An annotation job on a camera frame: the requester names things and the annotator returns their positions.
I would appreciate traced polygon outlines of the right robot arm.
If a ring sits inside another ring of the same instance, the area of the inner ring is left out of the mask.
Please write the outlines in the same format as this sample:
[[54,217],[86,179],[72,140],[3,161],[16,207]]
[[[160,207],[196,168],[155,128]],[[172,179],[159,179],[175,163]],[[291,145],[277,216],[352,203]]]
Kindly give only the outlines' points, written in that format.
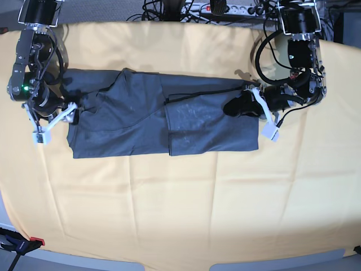
[[63,122],[78,124],[82,109],[79,98],[66,90],[67,53],[54,28],[58,25],[62,1],[24,1],[18,22],[24,26],[16,46],[7,92],[21,102],[36,125],[63,113],[71,103],[75,109],[62,117]]

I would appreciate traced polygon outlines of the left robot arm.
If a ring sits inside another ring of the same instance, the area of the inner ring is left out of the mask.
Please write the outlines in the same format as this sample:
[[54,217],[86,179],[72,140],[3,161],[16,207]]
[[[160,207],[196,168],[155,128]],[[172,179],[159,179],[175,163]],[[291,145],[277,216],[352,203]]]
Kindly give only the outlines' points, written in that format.
[[[319,103],[326,95],[325,72],[319,56],[321,23],[315,1],[259,1],[245,11],[249,16],[261,16],[265,21],[276,21],[276,30],[266,34],[254,57],[254,65],[260,79],[267,87],[247,86],[238,98],[223,108],[228,116],[265,117],[266,110],[256,100],[260,96],[271,113],[290,113],[295,104],[300,109]],[[261,69],[260,58],[271,41],[284,34],[288,36],[287,53],[289,75],[282,79],[270,79]]]

